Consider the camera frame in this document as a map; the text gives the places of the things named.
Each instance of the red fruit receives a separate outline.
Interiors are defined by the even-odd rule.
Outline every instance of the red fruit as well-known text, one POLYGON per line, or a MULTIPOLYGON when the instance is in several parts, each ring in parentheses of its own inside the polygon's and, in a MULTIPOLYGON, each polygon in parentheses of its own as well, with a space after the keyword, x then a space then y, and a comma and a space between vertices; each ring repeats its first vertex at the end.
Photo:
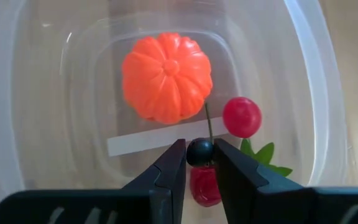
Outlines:
POLYGON ((223 123, 232 135, 249 138, 260 128, 262 113, 252 100, 235 97, 224 106, 223 123))
POLYGON ((201 206, 210 207, 222 201, 213 166, 191 169, 190 190, 194 200, 201 206))

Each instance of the black tool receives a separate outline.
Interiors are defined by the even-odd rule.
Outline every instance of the black tool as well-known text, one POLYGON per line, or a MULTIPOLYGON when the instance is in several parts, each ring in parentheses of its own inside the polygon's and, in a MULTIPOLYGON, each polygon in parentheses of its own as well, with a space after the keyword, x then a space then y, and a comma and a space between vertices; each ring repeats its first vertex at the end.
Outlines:
MULTIPOLYGON (((181 223, 186 144, 177 140, 116 190, 29 190, 0 203, 0 224, 181 223)), ((213 162, 229 224, 358 223, 358 188, 304 188, 222 139, 213 162)))

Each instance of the green leaf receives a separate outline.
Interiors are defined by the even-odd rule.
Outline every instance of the green leaf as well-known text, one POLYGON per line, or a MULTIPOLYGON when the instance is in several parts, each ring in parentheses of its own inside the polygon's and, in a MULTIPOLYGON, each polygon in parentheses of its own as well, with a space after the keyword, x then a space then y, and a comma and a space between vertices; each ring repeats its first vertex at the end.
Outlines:
POLYGON ((252 150, 251 141, 249 139, 243 139, 241 141, 240 146, 241 152, 243 152, 245 155, 250 156, 251 158, 255 157, 255 153, 252 150))
POLYGON ((268 165, 273 158, 274 143, 268 143, 259 152, 256 153, 255 159, 263 165, 268 165))
POLYGON ((290 175, 292 173, 292 169, 287 168, 287 167, 277 167, 274 165, 268 165, 267 167, 272 169, 274 172, 281 174, 284 177, 287 177, 288 175, 290 175))

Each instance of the black berry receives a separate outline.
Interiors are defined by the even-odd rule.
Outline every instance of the black berry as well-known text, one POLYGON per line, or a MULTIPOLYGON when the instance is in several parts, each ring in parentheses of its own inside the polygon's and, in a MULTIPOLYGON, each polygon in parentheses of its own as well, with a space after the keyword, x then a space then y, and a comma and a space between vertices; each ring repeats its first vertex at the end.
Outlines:
POLYGON ((211 141, 197 138, 187 147, 186 160, 191 166, 205 166, 212 161, 214 147, 211 141))

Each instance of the red berry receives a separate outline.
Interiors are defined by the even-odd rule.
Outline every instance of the red berry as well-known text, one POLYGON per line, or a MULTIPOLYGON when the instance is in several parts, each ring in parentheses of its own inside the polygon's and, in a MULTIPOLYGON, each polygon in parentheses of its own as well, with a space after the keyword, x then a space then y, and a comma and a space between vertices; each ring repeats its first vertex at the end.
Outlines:
POLYGON ((222 201, 216 182, 215 168, 194 167, 190 172, 190 191, 198 204, 204 207, 216 205, 222 201))
POLYGON ((224 106, 223 123, 232 135, 249 138, 260 128, 262 113, 252 100, 235 97, 224 106))

